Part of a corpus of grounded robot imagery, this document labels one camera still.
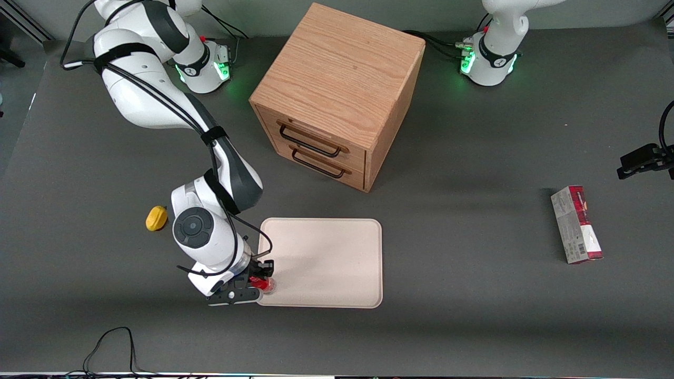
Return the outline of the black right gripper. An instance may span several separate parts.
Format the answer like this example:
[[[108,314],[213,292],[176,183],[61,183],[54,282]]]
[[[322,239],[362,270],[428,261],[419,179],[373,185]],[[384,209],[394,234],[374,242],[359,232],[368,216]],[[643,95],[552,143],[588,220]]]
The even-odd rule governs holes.
[[[274,274],[274,261],[256,261],[256,268],[247,268],[223,287],[224,295],[262,295],[265,279]]]

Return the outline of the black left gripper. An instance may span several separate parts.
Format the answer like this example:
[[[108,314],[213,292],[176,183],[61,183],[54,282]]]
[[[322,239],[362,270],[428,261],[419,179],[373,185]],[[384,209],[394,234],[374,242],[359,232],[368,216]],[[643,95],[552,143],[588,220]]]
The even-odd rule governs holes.
[[[671,180],[673,173],[673,145],[659,148],[655,143],[646,144],[621,157],[621,166],[617,168],[620,180],[628,179],[638,173],[666,170]]]

